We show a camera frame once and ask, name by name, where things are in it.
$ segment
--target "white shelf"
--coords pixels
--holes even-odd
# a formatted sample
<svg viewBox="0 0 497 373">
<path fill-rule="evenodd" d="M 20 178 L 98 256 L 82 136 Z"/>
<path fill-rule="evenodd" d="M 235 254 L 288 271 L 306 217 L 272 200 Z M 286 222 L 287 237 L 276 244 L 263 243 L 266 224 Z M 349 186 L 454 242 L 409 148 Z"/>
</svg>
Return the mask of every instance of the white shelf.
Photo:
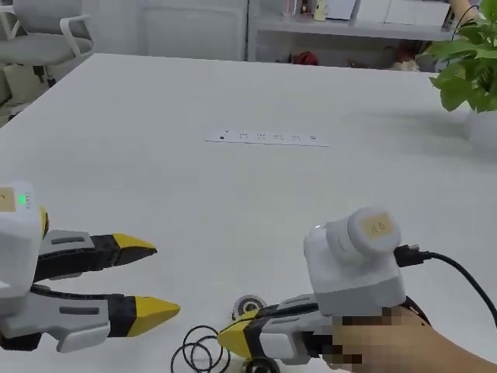
<svg viewBox="0 0 497 373">
<path fill-rule="evenodd" d="M 284 17 L 277 12 L 262 10 L 255 21 L 257 30 L 288 33 L 317 33 L 347 37 L 380 37 L 403 40 L 447 40 L 452 32 L 434 26 L 412 26 L 396 23 L 364 21 L 314 21 L 311 16 Z"/>
</svg>

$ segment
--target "power strip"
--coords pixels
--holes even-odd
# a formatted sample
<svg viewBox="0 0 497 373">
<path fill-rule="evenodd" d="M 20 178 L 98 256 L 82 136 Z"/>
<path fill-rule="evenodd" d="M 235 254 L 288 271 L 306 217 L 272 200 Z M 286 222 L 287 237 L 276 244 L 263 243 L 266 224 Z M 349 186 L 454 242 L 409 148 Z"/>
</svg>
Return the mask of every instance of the power strip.
<svg viewBox="0 0 497 373">
<path fill-rule="evenodd" d="M 294 145 L 329 147 L 318 136 L 311 134 L 285 134 L 267 131 L 219 131 L 206 138 L 209 142 L 230 142 L 235 144 Z"/>
</svg>

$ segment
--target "white chair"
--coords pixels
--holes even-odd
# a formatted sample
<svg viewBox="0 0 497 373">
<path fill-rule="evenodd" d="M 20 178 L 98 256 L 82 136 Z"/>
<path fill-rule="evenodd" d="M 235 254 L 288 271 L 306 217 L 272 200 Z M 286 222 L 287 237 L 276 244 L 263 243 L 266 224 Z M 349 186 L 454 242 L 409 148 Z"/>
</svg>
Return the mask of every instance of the white chair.
<svg viewBox="0 0 497 373">
<path fill-rule="evenodd" d="M 82 0 L 13 0 L 0 6 L 0 12 L 12 13 L 17 22 L 0 41 L 0 62 L 33 66 L 36 75 L 48 76 L 55 84 L 48 66 L 73 59 L 84 59 L 93 52 L 89 16 L 82 13 Z M 25 35 L 17 35 L 20 28 Z"/>
</svg>

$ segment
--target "gripper jaw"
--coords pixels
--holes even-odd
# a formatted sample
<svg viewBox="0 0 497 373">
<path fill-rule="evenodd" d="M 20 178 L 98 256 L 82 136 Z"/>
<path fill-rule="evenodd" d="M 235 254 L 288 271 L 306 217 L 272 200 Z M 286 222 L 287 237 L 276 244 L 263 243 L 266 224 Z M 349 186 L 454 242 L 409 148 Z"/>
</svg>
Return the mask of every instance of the gripper jaw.
<svg viewBox="0 0 497 373">
<path fill-rule="evenodd" d="M 126 265 L 156 253 L 152 244 L 124 234 L 48 232 L 22 310 L 0 318 L 0 347 L 35 350 L 42 334 L 47 333 L 58 341 L 59 352 L 72 352 L 107 338 L 138 336 L 171 319 L 179 306 L 157 298 L 77 295 L 36 284 Z"/>
</svg>

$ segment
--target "red object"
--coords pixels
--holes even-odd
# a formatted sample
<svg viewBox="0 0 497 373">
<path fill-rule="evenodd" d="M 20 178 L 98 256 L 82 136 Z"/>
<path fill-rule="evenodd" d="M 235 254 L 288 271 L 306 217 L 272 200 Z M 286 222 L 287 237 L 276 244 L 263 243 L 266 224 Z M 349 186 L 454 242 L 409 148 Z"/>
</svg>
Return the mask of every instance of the red object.
<svg viewBox="0 0 497 373">
<path fill-rule="evenodd" d="M 307 64 L 311 66 L 318 66 L 318 58 L 314 56 L 311 52 L 304 52 L 298 56 L 292 56 L 293 64 Z"/>
</svg>

